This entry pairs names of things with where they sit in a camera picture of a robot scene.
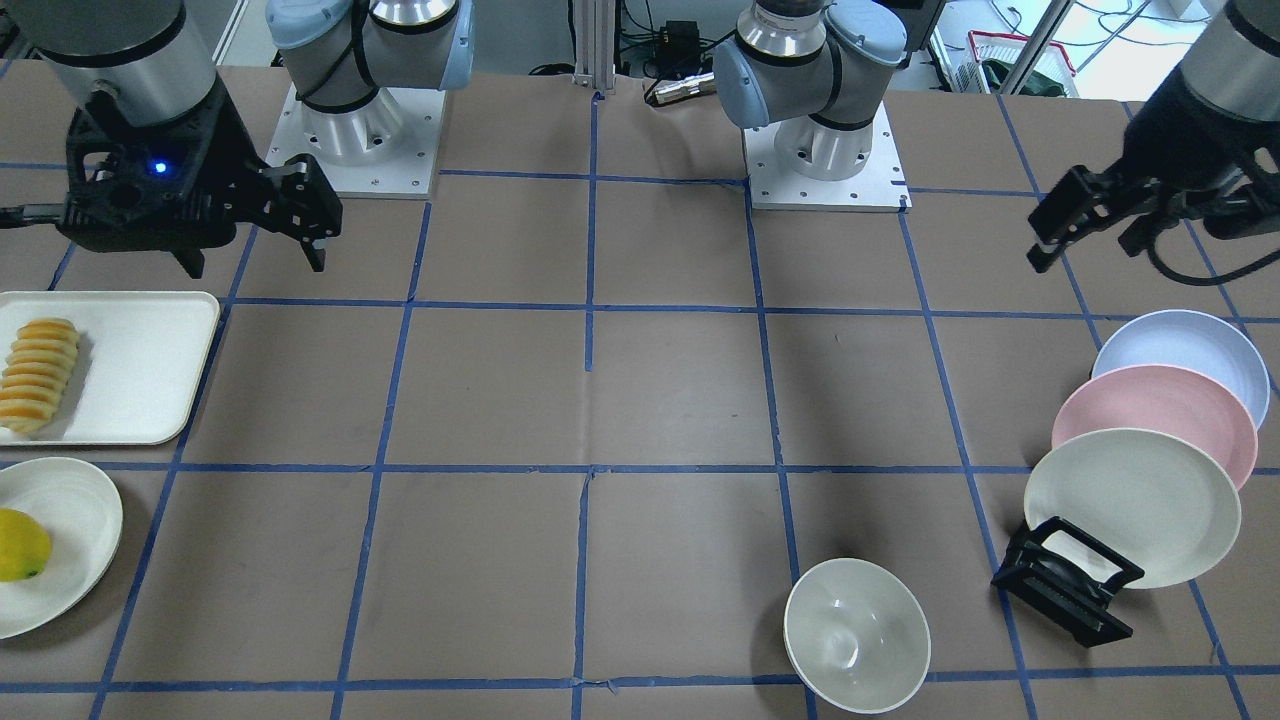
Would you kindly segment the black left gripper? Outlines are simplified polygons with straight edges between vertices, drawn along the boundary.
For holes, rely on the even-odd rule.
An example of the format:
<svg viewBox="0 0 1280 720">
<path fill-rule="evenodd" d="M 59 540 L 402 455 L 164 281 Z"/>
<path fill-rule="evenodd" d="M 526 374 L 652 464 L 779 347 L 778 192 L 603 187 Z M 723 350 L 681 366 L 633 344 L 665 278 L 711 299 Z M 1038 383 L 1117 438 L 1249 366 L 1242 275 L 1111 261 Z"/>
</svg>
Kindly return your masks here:
<svg viewBox="0 0 1280 720">
<path fill-rule="evenodd" d="M 1219 240 L 1277 231 L 1277 174 L 1262 169 L 1257 151 L 1277 154 L 1277 122 L 1216 108 L 1183 76 L 1170 76 L 1126 127 L 1121 173 L 1074 165 L 1036 205 L 1028 223 L 1036 242 L 1027 260 L 1046 273 L 1073 243 L 1105 231 L 1140 206 L 1151 181 L 1155 210 L 1121 234 L 1134 258 L 1169 227 L 1196 210 Z"/>
</svg>

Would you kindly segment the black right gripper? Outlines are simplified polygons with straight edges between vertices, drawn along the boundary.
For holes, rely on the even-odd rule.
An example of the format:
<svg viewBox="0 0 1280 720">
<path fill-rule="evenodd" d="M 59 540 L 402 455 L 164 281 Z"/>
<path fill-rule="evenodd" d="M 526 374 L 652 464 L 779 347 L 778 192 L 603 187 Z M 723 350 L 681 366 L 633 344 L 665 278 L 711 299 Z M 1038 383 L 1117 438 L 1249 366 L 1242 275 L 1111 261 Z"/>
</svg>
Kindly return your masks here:
<svg viewBox="0 0 1280 720">
<path fill-rule="evenodd" d="M 125 119 L 123 92 L 100 79 L 67 136 L 64 204 L 1 208 L 0 228 L 55 225 L 92 252 L 166 252 L 204 274 L 204 250 L 242 222 L 293 238 L 312 272 L 343 229 L 343 206 L 317 158 L 268 167 L 220 77 L 189 110 L 156 126 Z"/>
</svg>

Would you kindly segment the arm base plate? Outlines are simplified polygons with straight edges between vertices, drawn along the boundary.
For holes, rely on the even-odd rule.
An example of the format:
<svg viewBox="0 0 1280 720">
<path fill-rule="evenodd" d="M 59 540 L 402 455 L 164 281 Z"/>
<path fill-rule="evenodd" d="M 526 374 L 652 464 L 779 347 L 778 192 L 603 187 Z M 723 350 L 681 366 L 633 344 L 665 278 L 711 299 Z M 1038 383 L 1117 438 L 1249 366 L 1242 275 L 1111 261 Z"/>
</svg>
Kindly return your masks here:
<svg viewBox="0 0 1280 720">
<path fill-rule="evenodd" d="M 282 167 L 300 154 L 314 156 L 342 199 L 428 201 L 448 92 L 381 88 L 353 111 L 326 114 L 285 94 L 266 160 Z"/>
<path fill-rule="evenodd" d="M 751 205 L 767 211 L 905 213 L 913 208 L 886 105 L 860 129 L 797 117 L 742 131 Z"/>
</svg>

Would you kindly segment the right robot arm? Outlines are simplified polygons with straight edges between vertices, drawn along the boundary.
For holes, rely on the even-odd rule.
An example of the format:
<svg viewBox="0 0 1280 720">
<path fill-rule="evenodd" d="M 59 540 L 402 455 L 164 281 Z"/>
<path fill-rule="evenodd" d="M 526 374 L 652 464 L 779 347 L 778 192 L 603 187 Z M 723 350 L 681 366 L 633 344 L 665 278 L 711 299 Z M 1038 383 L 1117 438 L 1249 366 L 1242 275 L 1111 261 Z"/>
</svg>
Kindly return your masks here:
<svg viewBox="0 0 1280 720">
<path fill-rule="evenodd" d="M 192 278 L 242 224 L 310 268 L 343 197 L 424 199 L 471 1 L 5 1 L 76 104 L 68 188 L 3 209 L 91 252 L 164 252 Z"/>
</svg>

